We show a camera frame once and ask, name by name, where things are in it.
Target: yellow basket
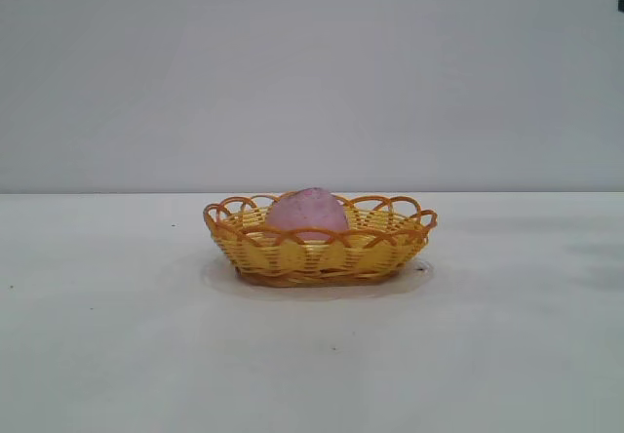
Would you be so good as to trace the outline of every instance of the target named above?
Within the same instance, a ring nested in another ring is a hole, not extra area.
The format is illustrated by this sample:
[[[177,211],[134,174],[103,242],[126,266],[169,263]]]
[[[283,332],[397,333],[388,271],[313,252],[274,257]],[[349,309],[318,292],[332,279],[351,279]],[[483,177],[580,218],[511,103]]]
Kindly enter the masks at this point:
[[[427,244],[429,230],[437,225],[434,211],[423,211],[405,196],[335,196],[349,221],[345,232],[321,228],[284,231],[265,225],[272,205],[289,194],[230,197],[204,210],[204,221],[214,241],[250,283],[268,287],[377,284],[416,256]],[[259,198],[268,199],[270,204],[259,206]],[[365,202],[376,205],[360,208]],[[406,203],[414,214],[395,211]],[[323,232],[329,238],[303,241],[297,237],[302,231]]]

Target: white table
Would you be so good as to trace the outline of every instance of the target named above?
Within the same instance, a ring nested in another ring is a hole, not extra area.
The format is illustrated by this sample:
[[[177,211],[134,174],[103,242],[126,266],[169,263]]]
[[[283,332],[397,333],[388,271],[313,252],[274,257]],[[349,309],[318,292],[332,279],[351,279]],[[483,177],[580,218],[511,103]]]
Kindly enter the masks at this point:
[[[225,196],[0,197],[0,431],[624,431],[624,195],[417,194],[433,270],[337,290],[236,280]]]

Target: white backdrop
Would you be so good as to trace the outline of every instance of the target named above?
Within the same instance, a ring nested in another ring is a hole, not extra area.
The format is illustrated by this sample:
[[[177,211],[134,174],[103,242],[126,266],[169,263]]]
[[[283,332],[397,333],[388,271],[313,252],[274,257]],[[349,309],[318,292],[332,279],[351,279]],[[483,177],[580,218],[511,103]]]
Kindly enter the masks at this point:
[[[616,0],[0,0],[0,192],[622,189]]]

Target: basket rim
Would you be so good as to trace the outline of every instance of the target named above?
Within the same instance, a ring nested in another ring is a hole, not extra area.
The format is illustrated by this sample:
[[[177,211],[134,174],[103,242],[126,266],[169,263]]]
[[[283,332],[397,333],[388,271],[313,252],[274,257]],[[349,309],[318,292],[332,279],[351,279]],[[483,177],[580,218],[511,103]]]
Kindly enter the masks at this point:
[[[333,196],[342,203],[343,207],[349,207],[353,210],[363,211],[363,212],[376,212],[381,211],[384,207],[388,208],[389,214],[392,216],[399,217],[402,222],[410,222],[412,224],[417,224],[417,229],[408,229],[408,228],[399,228],[393,232],[385,232],[376,228],[371,227],[361,227],[357,229],[349,229],[346,231],[335,232],[332,230],[328,230],[325,228],[317,228],[317,227],[305,227],[298,228],[294,230],[281,230],[279,228],[275,228],[268,225],[252,225],[252,226],[244,226],[241,228],[235,228],[227,223],[224,223],[221,219],[221,214],[224,214],[226,217],[232,217],[237,214],[245,215],[245,214],[253,214],[254,211],[258,210],[266,210],[268,211],[273,204],[280,201],[281,199],[294,194],[294,191],[285,192],[281,195],[272,195],[272,194],[255,194],[251,197],[246,196],[231,196],[223,199],[219,203],[213,203],[206,206],[204,209],[204,222],[211,230],[212,234],[215,236],[218,234],[218,230],[221,229],[223,231],[229,232],[236,236],[236,241],[246,241],[253,244],[256,247],[262,248],[270,248],[270,247],[279,247],[282,243],[286,241],[292,241],[298,244],[299,246],[319,246],[319,245],[331,245],[334,242],[340,242],[346,248],[353,248],[348,238],[354,235],[368,235],[373,236],[374,238],[367,243],[363,249],[373,248],[377,244],[382,241],[388,242],[391,246],[397,246],[397,242],[395,240],[396,237],[401,235],[408,235],[409,239],[406,244],[412,243],[414,240],[420,238],[422,240],[427,240],[427,235],[429,231],[435,228],[438,225],[438,214],[433,210],[423,210],[420,207],[418,202],[409,197],[409,196],[393,196],[386,197],[381,195],[364,195],[357,196],[352,199],[345,198],[343,196],[339,196],[337,194],[333,194]],[[273,201],[269,206],[259,206],[254,199],[264,198]],[[369,201],[378,201],[379,204],[373,207],[372,209],[364,209],[357,207],[357,204],[362,202]],[[393,205],[397,202],[408,202],[412,204],[416,213],[411,216],[406,216],[403,214],[399,214],[394,211]],[[240,210],[236,212],[230,211],[227,206],[234,203],[240,203]],[[429,217],[429,222],[426,224],[421,223],[421,219],[424,217]],[[297,234],[302,232],[319,232],[329,236],[329,239],[323,240],[303,240],[297,236]],[[276,240],[269,246],[264,245],[262,243],[257,242],[253,237],[249,236],[249,233],[256,232],[265,232],[270,233],[272,235],[276,235]]]

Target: pink object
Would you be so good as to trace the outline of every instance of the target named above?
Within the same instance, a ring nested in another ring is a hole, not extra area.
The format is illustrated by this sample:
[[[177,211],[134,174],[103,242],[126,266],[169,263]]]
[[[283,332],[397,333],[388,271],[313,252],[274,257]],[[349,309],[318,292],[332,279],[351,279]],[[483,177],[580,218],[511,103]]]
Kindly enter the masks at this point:
[[[281,230],[325,228],[340,232],[349,229],[344,209],[338,200],[320,187],[303,189],[277,202],[266,217],[266,224]],[[303,240],[327,240],[325,233],[301,232]]]

